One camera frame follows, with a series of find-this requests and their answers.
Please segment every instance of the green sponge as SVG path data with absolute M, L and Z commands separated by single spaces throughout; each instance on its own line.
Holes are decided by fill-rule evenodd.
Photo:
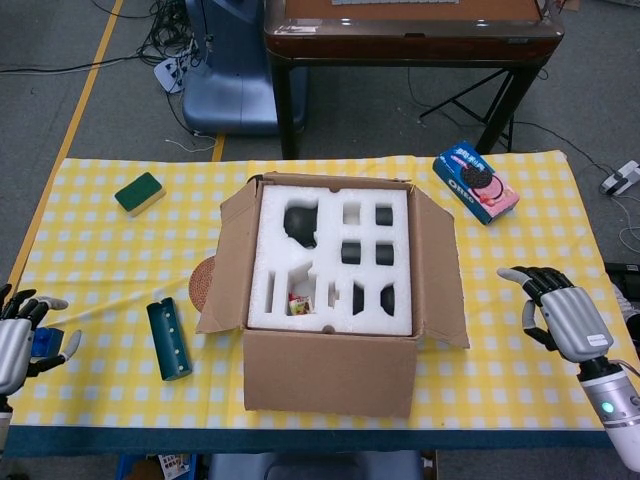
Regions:
M 135 217 L 150 207 L 156 200 L 164 197 L 165 190 L 153 175 L 145 172 L 136 178 L 122 190 L 116 192 L 114 197 L 128 215 Z

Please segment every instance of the cork coaster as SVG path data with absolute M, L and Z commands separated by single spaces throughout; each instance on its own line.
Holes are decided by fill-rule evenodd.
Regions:
M 207 292 L 213 276 L 213 267 L 216 264 L 215 258 L 214 255 L 200 262 L 189 279 L 189 298 L 199 312 L 202 312 L 204 302 L 207 299 Z

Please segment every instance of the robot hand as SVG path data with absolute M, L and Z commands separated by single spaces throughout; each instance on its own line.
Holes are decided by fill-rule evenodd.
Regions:
M 605 355 L 613 344 L 602 317 L 582 288 L 552 268 L 501 268 L 498 275 L 531 297 L 522 311 L 527 335 L 580 366 L 578 381 L 624 464 L 640 472 L 640 396 L 620 365 Z M 536 326 L 540 308 L 548 331 Z
M 78 349 L 82 336 L 82 332 L 77 330 L 60 355 L 30 363 L 35 329 L 49 310 L 63 310 L 68 303 L 49 297 L 31 298 L 35 290 L 21 290 L 2 309 L 4 298 L 10 291 L 11 285 L 0 289 L 0 398 L 5 399 L 18 391 L 27 377 L 36 377 L 66 362 Z

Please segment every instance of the yellow checkered tablecloth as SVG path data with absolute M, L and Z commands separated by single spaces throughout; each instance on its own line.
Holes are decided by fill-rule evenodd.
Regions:
M 431 170 L 407 156 L 243 163 L 67 159 L 58 171 L 22 276 L 23 287 L 69 300 L 45 323 L 81 328 L 77 355 L 27 382 L 12 403 L 28 425 L 195 428 L 598 428 L 576 366 L 526 337 L 524 293 L 496 268 L 552 265 L 586 288 L 609 326 L 613 358 L 635 359 L 578 189 L 560 152 L 494 155 L 521 194 L 515 210 L 482 226 Z M 455 217 L 470 350 L 422 343 L 408 422 L 247 412 L 239 332 L 195 335 L 189 276 L 215 253 L 219 204 L 265 171 L 412 179 Z M 114 192 L 150 171 L 167 195 L 136 218 Z M 171 296 L 193 374 L 160 378 L 146 305 Z

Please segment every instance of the black table leg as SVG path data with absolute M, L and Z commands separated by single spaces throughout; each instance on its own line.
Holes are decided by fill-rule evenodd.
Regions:
M 297 158 L 296 132 L 293 126 L 293 105 L 291 100 L 291 69 L 285 65 L 271 64 L 273 78 L 273 95 L 276 100 L 278 130 L 280 131 L 280 147 L 284 160 Z
M 494 110 L 493 115 L 491 115 L 487 123 L 487 128 L 485 128 L 482 133 L 482 137 L 480 137 L 480 140 L 478 140 L 476 144 L 478 153 L 482 155 L 491 153 L 504 127 L 515 113 L 541 68 L 542 66 L 536 65 L 534 67 L 518 67 L 510 70 L 513 78 L 500 99 L 500 103 Z

